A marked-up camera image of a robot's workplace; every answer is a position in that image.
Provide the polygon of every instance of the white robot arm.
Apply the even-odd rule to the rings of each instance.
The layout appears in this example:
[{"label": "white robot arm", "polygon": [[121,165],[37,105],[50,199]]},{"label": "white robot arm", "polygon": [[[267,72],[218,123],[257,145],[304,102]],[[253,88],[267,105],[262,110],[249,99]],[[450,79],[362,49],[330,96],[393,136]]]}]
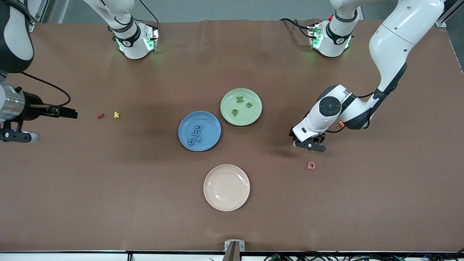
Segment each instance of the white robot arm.
[{"label": "white robot arm", "polygon": [[[27,0],[0,0],[0,69],[4,72],[23,72],[32,63],[29,19]],[[0,83],[0,141],[39,141],[38,133],[22,130],[23,122],[39,116],[77,118],[75,110],[63,107],[66,104],[44,104],[39,96],[21,87]]]},{"label": "white robot arm", "polygon": [[84,0],[108,24],[119,49],[129,59],[141,59],[156,50],[158,28],[134,20],[134,0]]},{"label": "white robot arm", "polygon": [[290,131],[294,145],[325,151],[320,142],[337,118],[349,129],[367,128],[377,108],[395,90],[403,76],[409,52],[433,26],[443,9],[443,0],[399,0],[369,42],[371,57],[380,72],[377,89],[367,102],[363,102],[342,85],[328,87],[304,119]]},{"label": "white robot arm", "polygon": [[357,8],[378,0],[330,0],[335,13],[329,20],[316,24],[309,32],[309,43],[327,57],[337,57],[348,47],[351,33],[359,21]]}]

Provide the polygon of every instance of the table surface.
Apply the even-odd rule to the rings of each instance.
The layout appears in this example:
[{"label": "table surface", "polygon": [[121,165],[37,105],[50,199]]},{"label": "table surface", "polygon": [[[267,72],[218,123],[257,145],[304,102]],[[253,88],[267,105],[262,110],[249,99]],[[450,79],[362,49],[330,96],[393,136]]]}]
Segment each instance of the table surface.
[{"label": "table surface", "polygon": [[[66,89],[79,118],[40,117],[24,127],[39,143],[1,144],[0,250],[215,250],[239,238],[247,250],[457,251],[464,89],[445,29],[411,51],[369,129],[328,134],[324,153],[296,149],[288,137],[327,86],[357,95],[376,88],[368,42],[379,24],[360,21],[334,59],[281,21],[162,24],[158,52],[142,60],[125,58],[106,25],[37,24],[27,72]],[[46,103],[65,99],[23,75],[8,83]],[[235,88],[261,97],[251,126],[220,114]],[[178,140],[193,111],[221,122],[210,151]],[[203,195],[221,164],[241,167],[251,182],[233,212]]]}]

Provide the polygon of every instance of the silver cylinder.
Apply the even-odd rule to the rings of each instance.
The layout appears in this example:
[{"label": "silver cylinder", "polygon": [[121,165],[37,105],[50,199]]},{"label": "silver cylinder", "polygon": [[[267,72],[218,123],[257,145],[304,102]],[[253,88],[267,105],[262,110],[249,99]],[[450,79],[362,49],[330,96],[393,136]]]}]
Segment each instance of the silver cylinder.
[{"label": "silver cylinder", "polygon": [[16,92],[11,85],[0,83],[0,123],[21,114],[25,104],[22,92]]}]

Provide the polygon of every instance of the green led light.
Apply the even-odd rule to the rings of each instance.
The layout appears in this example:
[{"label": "green led light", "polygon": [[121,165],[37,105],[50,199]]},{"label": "green led light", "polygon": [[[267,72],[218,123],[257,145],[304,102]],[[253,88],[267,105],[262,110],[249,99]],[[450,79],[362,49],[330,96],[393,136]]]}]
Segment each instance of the green led light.
[{"label": "green led light", "polygon": [[345,49],[348,48],[349,41],[351,40],[351,36],[348,37],[347,44],[345,45]]},{"label": "green led light", "polygon": [[321,42],[323,40],[323,35],[322,33],[320,33],[316,39],[314,39],[314,48],[319,48],[319,46],[321,46]]},{"label": "green led light", "polygon": [[146,38],[143,38],[143,40],[145,41],[145,45],[147,46],[147,49],[149,51],[153,50],[153,44],[152,44],[152,40],[150,39],[146,39]]},{"label": "green led light", "polygon": [[116,43],[117,43],[117,45],[119,46],[119,50],[120,50],[121,52],[123,52],[122,47],[121,47],[121,43],[119,42],[118,39],[116,39]]}]

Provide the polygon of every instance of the metal frame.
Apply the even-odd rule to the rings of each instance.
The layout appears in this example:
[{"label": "metal frame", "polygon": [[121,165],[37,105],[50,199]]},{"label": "metal frame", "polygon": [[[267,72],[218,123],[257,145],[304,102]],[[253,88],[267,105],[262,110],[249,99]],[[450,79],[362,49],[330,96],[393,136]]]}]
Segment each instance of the metal frame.
[{"label": "metal frame", "polygon": [[[0,260],[8,260],[5,259],[6,257],[2,258],[2,255],[11,255],[11,254],[26,254],[28,259],[21,259],[21,260],[36,260],[36,258],[31,259],[30,254],[38,254],[37,255],[37,260],[44,260],[43,254],[120,254],[123,258],[121,260],[128,260],[128,261],[141,261],[141,260],[164,260],[164,258],[160,257],[160,255],[165,255],[165,256],[172,256],[172,255],[178,255],[180,260],[191,260],[189,258],[185,259],[187,256],[198,256],[198,255],[203,255],[205,256],[204,260],[207,260],[208,257],[214,257],[218,258],[219,256],[224,255],[223,261],[240,261],[240,260],[257,260],[256,258],[253,257],[259,257],[259,261],[262,260],[262,257],[267,256],[267,260],[271,261],[272,259],[269,259],[273,254],[278,254],[278,255],[284,255],[284,256],[289,256],[289,257],[298,257],[298,256],[307,256],[307,257],[316,257],[321,254],[329,254],[330,256],[336,256],[339,257],[339,260],[344,260],[346,257],[353,257],[353,256],[368,256],[368,255],[375,255],[376,257],[389,257],[391,258],[392,256],[408,256],[407,258],[400,258],[402,261],[429,261],[430,259],[426,257],[427,255],[429,256],[435,256],[435,255],[441,255],[446,258],[446,260],[453,260],[455,259],[456,261],[464,261],[464,251],[463,249],[458,250],[457,252],[408,252],[408,251],[396,251],[396,252],[388,252],[388,251],[245,251],[245,252],[240,252],[239,251],[239,241],[233,241],[232,243],[229,244],[229,247],[227,248],[227,252],[223,251],[124,251],[124,250],[90,250],[90,251],[3,251],[0,252]],[[146,255],[147,258],[139,258],[141,255]],[[149,258],[148,256],[150,255],[158,255],[156,258],[152,257]]]},{"label": "metal frame", "polygon": [[464,0],[457,0],[454,5],[452,5],[448,10],[446,10],[437,20],[435,25],[437,27],[446,27],[446,20],[460,7],[464,4]]},{"label": "metal frame", "polygon": [[362,10],[362,6],[358,6],[356,10],[358,11],[359,20],[364,20],[364,12]]},{"label": "metal frame", "polygon": [[37,19],[36,22],[42,22],[44,20],[44,13],[45,10],[48,7],[48,4],[50,3],[50,0],[42,0],[40,3],[39,9],[37,10],[37,13],[35,14],[35,19]]}]

